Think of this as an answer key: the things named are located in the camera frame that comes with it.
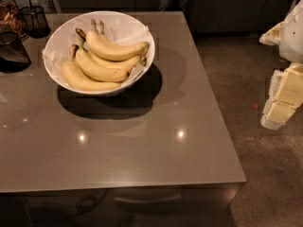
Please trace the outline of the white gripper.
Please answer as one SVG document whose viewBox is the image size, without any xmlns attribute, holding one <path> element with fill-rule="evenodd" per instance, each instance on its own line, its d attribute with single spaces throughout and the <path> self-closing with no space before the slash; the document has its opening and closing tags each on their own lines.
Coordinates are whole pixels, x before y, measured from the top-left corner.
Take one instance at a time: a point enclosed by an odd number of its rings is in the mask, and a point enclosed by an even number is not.
<svg viewBox="0 0 303 227">
<path fill-rule="evenodd" d="M 279 55 L 291 62 L 284 71 L 276 70 L 271 77 L 261 126 L 278 130 L 303 104 L 303 0 L 300 0 L 285 20 L 259 38 L 261 44 L 279 45 Z"/>
</svg>

